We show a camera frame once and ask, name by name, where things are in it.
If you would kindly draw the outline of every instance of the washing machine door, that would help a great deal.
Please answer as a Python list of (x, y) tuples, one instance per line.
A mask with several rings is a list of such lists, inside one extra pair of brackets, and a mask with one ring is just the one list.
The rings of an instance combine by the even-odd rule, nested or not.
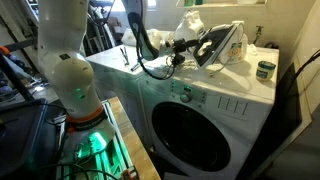
[(197, 111), (178, 103), (158, 104), (152, 125), (177, 158), (202, 171), (215, 172), (230, 161), (230, 147), (219, 129)]

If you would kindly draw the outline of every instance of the shelf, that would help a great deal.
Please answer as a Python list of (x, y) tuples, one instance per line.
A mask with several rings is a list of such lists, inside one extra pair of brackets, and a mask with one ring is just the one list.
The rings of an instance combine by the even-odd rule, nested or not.
[(192, 9), (192, 8), (210, 8), (210, 7), (248, 7), (248, 6), (265, 6), (267, 4), (267, 0), (258, 0), (255, 4), (237, 4), (233, 2), (229, 3), (204, 3), (202, 5), (193, 5), (193, 6), (184, 6), (184, 0), (178, 0), (176, 7), (177, 8), (186, 8), (186, 9)]

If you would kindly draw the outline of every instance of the green jar lid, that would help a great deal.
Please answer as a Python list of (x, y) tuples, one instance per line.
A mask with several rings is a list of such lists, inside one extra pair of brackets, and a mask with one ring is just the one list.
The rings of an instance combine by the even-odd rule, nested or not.
[(276, 65), (269, 61), (260, 61), (258, 66), (267, 70), (274, 70), (276, 68)]

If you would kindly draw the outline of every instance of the window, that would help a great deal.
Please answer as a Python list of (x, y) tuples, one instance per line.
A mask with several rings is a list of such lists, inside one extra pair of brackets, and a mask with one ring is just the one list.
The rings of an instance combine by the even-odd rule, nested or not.
[[(156, 6), (157, 6), (156, 0), (148, 0), (148, 9), (155, 9)], [(109, 11), (110, 7), (105, 7), (104, 9), (106, 11)], [(114, 1), (113, 7), (112, 7), (112, 11), (113, 12), (114, 11), (117, 11), (117, 12), (125, 11), (121, 0), (115, 0)]]

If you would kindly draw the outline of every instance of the small jar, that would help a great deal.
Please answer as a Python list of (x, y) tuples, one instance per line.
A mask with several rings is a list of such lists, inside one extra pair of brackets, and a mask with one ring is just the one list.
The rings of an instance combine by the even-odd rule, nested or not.
[(276, 65), (268, 61), (258, 63), (256, 78), (260, 81), (268, 81), (272, 78)]

